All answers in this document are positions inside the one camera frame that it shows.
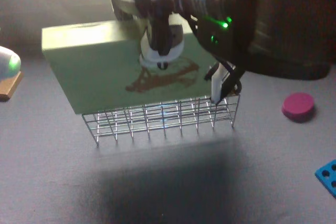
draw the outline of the wooden block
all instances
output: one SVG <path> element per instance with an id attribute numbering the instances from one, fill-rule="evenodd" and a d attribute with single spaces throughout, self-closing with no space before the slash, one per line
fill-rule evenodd
<path id="1" fill-rule="evenodd" d="M 179 15 L 170 24 L 182 24 L 185 47 L 165 71 L 140 66 L 141 19 L 45 28 L 42 51 L 76 114 L 211 95 L 216 60 Z"/>
<path id="2" fill-rule="evenodd" d="M 12 98 L 22 78 L 23 74 L 19 72 L 15 77 L 0 82 L 0 101 L 8 101 Z"/>

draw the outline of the gray tabletop surface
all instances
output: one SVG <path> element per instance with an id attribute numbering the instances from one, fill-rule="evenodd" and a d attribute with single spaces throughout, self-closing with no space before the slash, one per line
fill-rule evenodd
<path id="1" fill-rule="evenodd" d="M 228 122 L 112 138 L 96 148 L 39 46 L 13 48 L 24 79 L 0 103 L 0 223 L 336 223 L 314 176 L 336 158 L 336 69 L 315 82 L 248 73 Z M 280 112 L 303 91 L 317 115 Z"/>

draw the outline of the magenta round object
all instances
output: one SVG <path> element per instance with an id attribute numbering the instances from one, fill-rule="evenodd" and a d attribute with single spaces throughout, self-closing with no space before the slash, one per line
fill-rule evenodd
<path id="1" fill-rule="evenodd" d="M 304 120 L 314 111 L 314 98 L 306 93 L 287 97 L 282 105 L 283 114 L 292 120 Z"/>

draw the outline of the blue perforated block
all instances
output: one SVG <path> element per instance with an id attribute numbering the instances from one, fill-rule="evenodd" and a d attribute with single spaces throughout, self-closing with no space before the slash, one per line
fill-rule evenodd
<path id="1" fill-rule="evenodd" d="M 336 159 L 315 172 L 316 178 L 336 198 Z"/>

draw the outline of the wire basket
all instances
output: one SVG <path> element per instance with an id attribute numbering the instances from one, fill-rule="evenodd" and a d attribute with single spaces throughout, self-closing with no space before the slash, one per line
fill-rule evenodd
<path id="1" fill-rule="evenodd" d="M 216 122 L 230 121 L 235 124 L 240 95 L 225 98 L 219 105 L 213 105 L 210 97 L 190 98 L 146 104 L 123 109 L 115 109 L 94 114 L 83 114 L 83 120 L 88 127 L 95 143 L 99 145 L 101 137 L 113 136 L 118 141 L 118 136 L 129 134 L 134 140 L 134 134 L 162 130 L 166 134 L 169 128 L 194 125 L 198 131 L 199 125 Z"/>

